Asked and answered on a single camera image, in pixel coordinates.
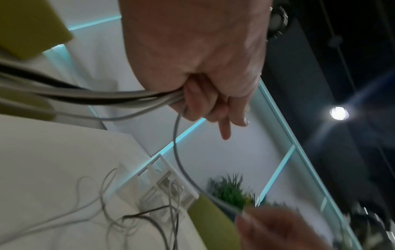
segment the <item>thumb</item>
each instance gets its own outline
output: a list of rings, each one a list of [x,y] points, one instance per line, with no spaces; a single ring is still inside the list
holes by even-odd
[[[244,247],[248,250],[288,250],[286,240],[270,232],[246,213],[237,216],[235,227]]]

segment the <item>potted plant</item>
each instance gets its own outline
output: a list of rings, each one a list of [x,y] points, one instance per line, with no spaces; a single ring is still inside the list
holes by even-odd
[[[209,181],[209,190],[215,197],[224,202],[233,205],[237,208],[243,209],[245,205],[255,206],[255,194],[243,191],[240,186],[243,181],[243,176],[240,178],[238,174],[233,174],[232,177],[228,175],[227,178],[212,179]],[[235,220],[236,215],[220,208],[232,221]]]

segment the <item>hand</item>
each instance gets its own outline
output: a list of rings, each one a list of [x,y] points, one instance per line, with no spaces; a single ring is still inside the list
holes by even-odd
[[[236,218],[242,250],[332,250],[300,215],[284,208],[244,209]]]
[[[189,120],[246,126],[265,60],[272,0],[119,0],[125,49],[141,85],[183,88]],[[172,105],[180,111],[183,102]]]

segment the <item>spotlight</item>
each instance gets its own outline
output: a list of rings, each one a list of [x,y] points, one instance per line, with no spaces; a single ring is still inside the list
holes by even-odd
[[[329,114],[335,120],[346,120],[350,117],[348,111],[343,107],[334,107],[330,109]]]

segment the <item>white desk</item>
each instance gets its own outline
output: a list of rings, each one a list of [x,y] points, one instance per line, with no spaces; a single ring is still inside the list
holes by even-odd
[[[71,210],[76,202],[76,182],[92,177],[99,185],[113,168],[123,164],[136,173],[149,156],[131,135],[53,122],[0,115],[0,234]],[[122,176],[116,179],[117,185]],[[91,180],[81,183],[80,205],[97,196]],[[64,219],[84,218],[99,209],[99,203]],[[113,195],[108,202],[113,218],[136,211]],[[107,249],[108,223],[103,215],[94,219],[104,226],[85,222],[28,236],[0,246],[1,249]],[[180,224],[180,249],[205,249],[189,218]],[[110,235],[111,249],[123,247]],[[156,229],[141,224],[129,239],[133,249],[164,249]]]

